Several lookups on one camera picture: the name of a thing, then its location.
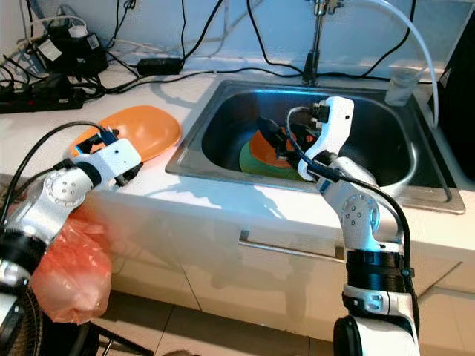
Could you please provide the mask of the orange plastic bag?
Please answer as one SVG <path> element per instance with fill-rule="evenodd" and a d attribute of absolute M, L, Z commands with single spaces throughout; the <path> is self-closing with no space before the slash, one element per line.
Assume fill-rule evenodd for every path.
<path fill-rule="evenodd" d="M 86 323 L 108 309 L 113 263 L 106 224 L 92 213 L 72 214 L 31 280 L 31 291 L 55 323 Z"/>

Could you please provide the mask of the translucent white cylinder container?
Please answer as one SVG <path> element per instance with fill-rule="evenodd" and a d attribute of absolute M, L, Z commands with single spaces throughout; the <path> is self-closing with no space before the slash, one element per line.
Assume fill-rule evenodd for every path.
<path fill-rule="evenodd" d="M 390 72 L 389 87 L 384 102 L 395 108 L 403 108 L 413 97 L 419 81 L 425 75 L 424 68 L 397 67 Z"/>

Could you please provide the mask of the orange plastic plate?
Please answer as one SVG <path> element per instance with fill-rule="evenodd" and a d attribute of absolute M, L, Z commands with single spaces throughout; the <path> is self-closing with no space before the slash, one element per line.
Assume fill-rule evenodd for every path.
<path fill-rule="evenodd" d="M 181 126 L 163 109 L 152 105 L 130 106 L 111 114 L 98 125 L 118 129 L 119 139 L 126 138 L 138 150 L 142 162 L 162 155 L 181 138 Z M 95 152 L 104 147 L 98 145 Z"/>

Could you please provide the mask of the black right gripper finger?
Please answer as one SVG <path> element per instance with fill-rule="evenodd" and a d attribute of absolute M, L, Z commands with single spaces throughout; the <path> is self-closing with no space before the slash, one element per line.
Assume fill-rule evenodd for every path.
<path fill-rule="evenodd" d="M 282 128 L 277 122 L 267 119 L 265 116 L 258 116 L 257 127 L 265 142 L 275 151 L 292 151 L 294 149 L 292 143 L 289 142 L 285 128 Z"/>

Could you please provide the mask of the green plate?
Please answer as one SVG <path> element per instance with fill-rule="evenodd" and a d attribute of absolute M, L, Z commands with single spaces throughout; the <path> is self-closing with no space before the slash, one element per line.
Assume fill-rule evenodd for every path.
<path fill-rule="evenodd" d="M 292 181 L 303 181 L 296 170 L 291 168 L 281 168 L 261 162 L 252 155 L 251 143 L 244 145 L 240 152 L 240 169 L 249 175 L 271 177 L 272 179 L 287 179 Z"/>

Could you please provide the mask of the black fan stand legs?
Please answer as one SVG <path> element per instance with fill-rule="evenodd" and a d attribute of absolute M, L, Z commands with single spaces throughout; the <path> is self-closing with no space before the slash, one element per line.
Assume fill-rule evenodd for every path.
<path fill-rule="evenodd" d="M 115 346 L 119 352 L 129 352 L 136 356 L 155 356 L 153 350 L 147 349 L 145 346 L 139 345 L 128 338 L 103 328 L 97 325 L 97 323 L 92 323 L 89 326 L 89 338 L 96 342 L 101 338 L 106 339 L 106 343 L 99 345 L 99 350 L 94 356 L 110 356 L 110 352 L 112 352 Z"/>

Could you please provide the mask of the small black power brick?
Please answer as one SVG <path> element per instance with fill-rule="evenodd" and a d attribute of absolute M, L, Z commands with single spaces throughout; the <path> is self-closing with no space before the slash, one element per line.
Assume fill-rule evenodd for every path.
<path fill-rule="evenodd" d="M 140 59 L 134 68 L 140 76 L 172 76 L 179 75 L 183 66 L 181 57 L 155 57 Z"/>

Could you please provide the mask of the metal fan grille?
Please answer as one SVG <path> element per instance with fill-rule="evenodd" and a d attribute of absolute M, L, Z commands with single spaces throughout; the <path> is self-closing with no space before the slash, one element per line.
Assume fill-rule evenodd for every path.
<path fill-rule="evenodd" d="M 41 356 L 44 312 L 31 287 L 13 295 L 10 299 L 0 332 L 0 356 Z"/>

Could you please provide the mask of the black power strip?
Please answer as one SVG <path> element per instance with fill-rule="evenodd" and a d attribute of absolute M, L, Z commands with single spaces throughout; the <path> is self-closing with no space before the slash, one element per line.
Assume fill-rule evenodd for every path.
<path fill-rule="evenodd" d="M 0 114 L 80 109 L 85 100 L 86 92 L 72 84 L 68 75 L 54 73 L 20 89 L 3 86 Z"/>

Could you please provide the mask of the stainless steel sink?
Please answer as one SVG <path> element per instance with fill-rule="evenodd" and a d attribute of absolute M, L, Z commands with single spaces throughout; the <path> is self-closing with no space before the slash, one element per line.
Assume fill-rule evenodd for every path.
<path fill-rule="evenodd" d="M 285 119 L 289 109 L 339 96 L 351 99 L 356 121 L 341 149 L 373 174 L 381 188 L 407 208 L 464 214 L 465 204 L 417 104 L 389 106 L 384 91 L 225 80 L 166 170 L 173 175 L 312 192 L 311 184 L 251 175 L 240 169 L 241 147 L 257 118 Z"/>

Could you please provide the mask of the black labelled power adapter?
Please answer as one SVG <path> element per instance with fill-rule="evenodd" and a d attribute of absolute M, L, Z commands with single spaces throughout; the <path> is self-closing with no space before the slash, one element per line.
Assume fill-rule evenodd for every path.
<path fill-rule="evenodd" d="M 52 24 L 34 42 L 41 66 L 50 73 L 95 76 L 108 68 L 108 51 L 82 24 Z"/>

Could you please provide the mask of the silver curved faucet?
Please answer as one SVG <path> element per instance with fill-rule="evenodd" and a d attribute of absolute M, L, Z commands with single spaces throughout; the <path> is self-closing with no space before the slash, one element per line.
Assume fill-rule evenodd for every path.
<path fill-rule="evenodd" d="M 302 73 L 303 85 L 316 86 L 318 84 L 318 67 L 321 56 L 321 35 L 323 31 L 324 18 L 335 14 L 337 9 L 345 6 L 346 0 L 306 0 L 313 3 L 313 15 L 315 15 L 315 24 L 313 24 L 312 47 L 307 54 L 304 71 Z"/>

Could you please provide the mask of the white cabinet front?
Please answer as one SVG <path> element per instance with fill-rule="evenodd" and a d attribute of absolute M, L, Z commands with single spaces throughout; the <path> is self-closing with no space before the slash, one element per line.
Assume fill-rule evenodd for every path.
<path fill-rule="evenodd" d="M 345 264 L 238 244 L 251 240 L 296 250 L 333 254 L 338 234 L 294 233 L 181 214 L 168 238 L 201 311 L 330 341 L 335 321 L 347 314 L 341 302 Z"/>

